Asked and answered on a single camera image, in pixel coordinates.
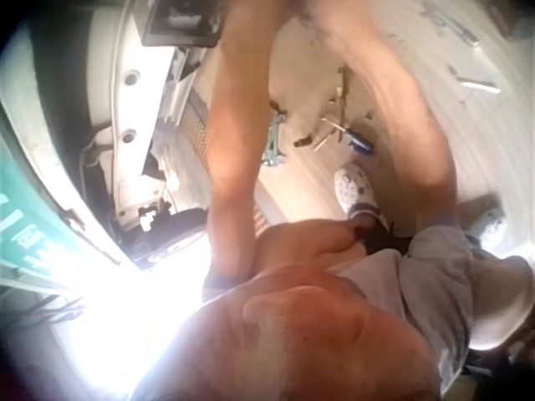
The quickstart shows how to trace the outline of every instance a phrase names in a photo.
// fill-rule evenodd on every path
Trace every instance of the white crocs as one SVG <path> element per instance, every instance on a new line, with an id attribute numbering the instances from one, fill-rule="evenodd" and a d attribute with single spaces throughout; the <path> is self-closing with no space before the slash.
<path id="1" fill-rule="evenodd" d="M 491 209 L 479 216 L 466 231 L 466 234 L 476 238 L 481 248 L 487 252 L 492 250 L 503 240 L 507 230 L 505 213 L 501 209 Z"/>
<path id="2" fill-rule="evenodd" d="M 334 174 L 334 192 L 349 219 L 368 213 L 375 216 L 386 230 L 390 230 L 377 206 L 368 177 L 357 165 L 349 163 Z"/>

